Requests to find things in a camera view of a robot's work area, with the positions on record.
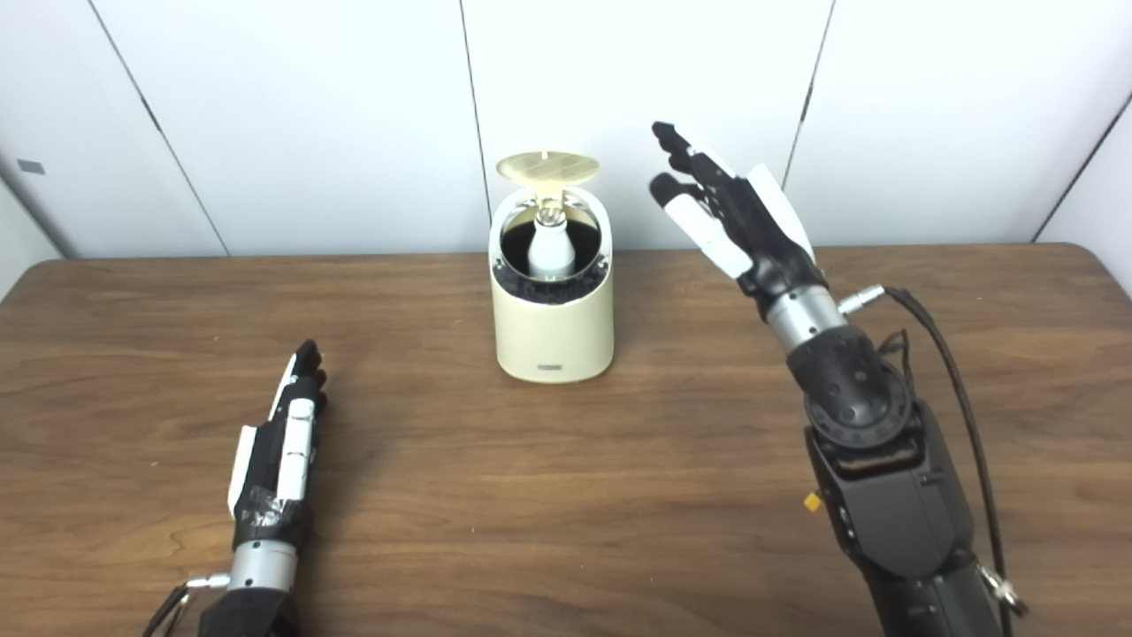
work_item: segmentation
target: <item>wooden table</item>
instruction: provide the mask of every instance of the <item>wooden table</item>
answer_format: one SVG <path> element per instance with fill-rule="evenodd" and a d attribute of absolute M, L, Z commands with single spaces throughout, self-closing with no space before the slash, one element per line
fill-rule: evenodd
<path fill-rule="evenodd" d="M 1132 632 L 1132 303 L 1105 269 L 1064 244 L 818 260 L 839 294 L 911 287 L 947 335 L 1034 606 L 1018 634 Z M 0 304 L 0 634 L 136 635 L 172 585 L 226 570 L 238 428 L 310 337 L 332 406 L 308 635 L 880 635 L 801 506 L 799 393 L 753 304 L 696 252 L 619 253 L 616 281 L 612 368 L 541 387 L 495 363 L 482 255 L 35 267 Z M 855 322 L 915 327 L 891 302 Z"/>

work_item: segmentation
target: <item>white panel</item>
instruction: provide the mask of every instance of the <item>white panel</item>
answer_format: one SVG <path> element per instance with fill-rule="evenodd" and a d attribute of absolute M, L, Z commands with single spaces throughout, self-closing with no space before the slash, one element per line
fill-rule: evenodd
<path fill-rule="evenodd" d="M 233 253 L 482 250 L 457 0 L 96 0 Z"/>
<path fill-rule="evenodd" d="M 691 241 L 649 196 L 668 167 L 650 127 L 677 123 L 737 171 L 782 178 L 827 1 L 465 0 L 488 192 L 517 187 L 497 161 L 530 149 L 593 155 L 583 186 L 609 209 L 620 248 Z"/>
<path fill-rule="evenodd" d="M 223 253 L 85 1 L 0 0 L 0 162 L 76 256 Z"/>
<path fill-rule="evenodd" d="M 59 258 L 59 251 L 0 181 L 0 299 L 28 267 Z"/>
<path fill-rule="evenodd" d="M 838 2 L 787 195 L 817 243 L 1029 240 L 1132 89 L 1132 2 Z"/>
<path fill-rule="evenodd" d="M 1132 295 L 1132 109 L 1125 109 L 1038 240 L 1089 248 Z"/>

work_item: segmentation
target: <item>black cable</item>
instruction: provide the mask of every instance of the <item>black cable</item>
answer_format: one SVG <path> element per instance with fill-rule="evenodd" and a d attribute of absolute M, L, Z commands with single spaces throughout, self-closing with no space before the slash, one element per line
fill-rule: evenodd
<path fill-rule="evenodd" d="M 912 401 L 916 401 L 916 380 L 912 378 L 911 351 L 912 344 L 908 341 L 908 330 L 900 330 L 899 333 L 889 335 L 889 338 L 884 339 L 884 343 L 877 348 L 881 356 L 887 356 L 897 352 L 900 353 L 900 367 L 903 368 L 904 384 L 908 386 L 908 394 L 912 397 Z"/>
<path fill-rule="evenodd" d="M 173 610 L 177 609 L 178 605 L 180 605 L 181 597 L 185 597 L 185 595 L 188 594 L 188 592 L 189 592 L 188 583 L 185 583 L 170 591 L 169 597 L 165 597 L 165 601 L 162 602 L 160 606 L 157 606 L 157 612 L 153 613 L 153 619 L 149 620 L 149 623 L 146 625 L 145 630 L 142 631 L 142 637 L 153 637 L 153 635 L 157 631 L 157 628 L 161 626 L 161 623 L 165 621 L 165 618 L 169 617 L 169 613 L 173 612 Z"/>
<path fill-rule="evenodd" d="M 935 342 L 936 350 L 943 359 L 943 364 L 947 368 L 947 376 L 951 377 L 951 387 L 955 390 L 955 398 L 959 401 L 959 408 L 963 413 L 963 423 L 967 425 L 967 436 L 971 440 L 971 453 L 975 455 L 975 467 L 979 475 L 979 489 L 983 492 L 983 505 L 986 508 L 987 533 L 990 536 L 990 553 L 994 558 L 994 569 L 998 576 L 1006 579 L 1006 558 L 1002 550 L 1002 530 L 998 526 L 998 508 L 994 503 L 994 490 L 990 488 L 990 473 L 987 471 L 986 454 L 983 451 L 983 438 L 979 436 L 978 424 L 975 422 L 975 411 L 971 402 L 967 397 L 967 388 L 963 379 L 959 375 L 959 367 L 951 355 L 951 348 L 944 341 L 943 334 L 935 326 L 932 315 L 916 296 L 908 290 L 899 287 L 884 287 L 884 292 L 892 296 L 916 317 L 916 320 Z M 1011 625 L 1011 609 L 1006 602 L 998 602 L 998 619 L 1002 622 L 1002 634 L 1004 637 L 1013 637 L 1014 630 Z"/>

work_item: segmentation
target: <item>yellow label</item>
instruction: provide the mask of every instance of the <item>yellow label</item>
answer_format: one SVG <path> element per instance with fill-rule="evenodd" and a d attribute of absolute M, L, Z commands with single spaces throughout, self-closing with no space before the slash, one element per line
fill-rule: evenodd
<path fill-rule="evenodd" d="M 809 509 L 811 514 L 816 514 L 817 510 L 822 508 L 822 499 L 817 496 L 817 493 L 811 493 L 801 503 Z"/>

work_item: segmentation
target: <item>robotic arm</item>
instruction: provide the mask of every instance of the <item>robotic arm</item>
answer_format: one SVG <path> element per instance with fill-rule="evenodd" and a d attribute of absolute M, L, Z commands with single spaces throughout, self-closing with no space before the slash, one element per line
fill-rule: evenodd
<path fill-rule="evenodd" d="M 326 406 L 326 372 L 315 342 L 291 356 L 267 421 L 245 427 L 237 445 L 229 510 L 235 523 L 232 569 L 189 579 L 173 589 L 143 637 L 175 629 L 198 589 L 223 589 L 200 613 L 200 637 L 298 637 L 291 588 L 299 553 L 312 534 L 307 471 L 316 451 L 315 424 Z"/>
<path fill-rule="evenodd" d="M 1022 614 L 1024 604 L 971 550 L 971 510 L 932 412 L 846 320 L 890 290 L 874 285 L 839 305 L 765 166 L 737 177 L 672 124 L 653 132 L 670 165 L 696 180 L 662 173 L 653 198 L 755 300 L 786 352 L 821 500 L 884 634 L 1009 637 L 1009 617 L 1000 629 L 984 586 L 1004 609 Z"/>

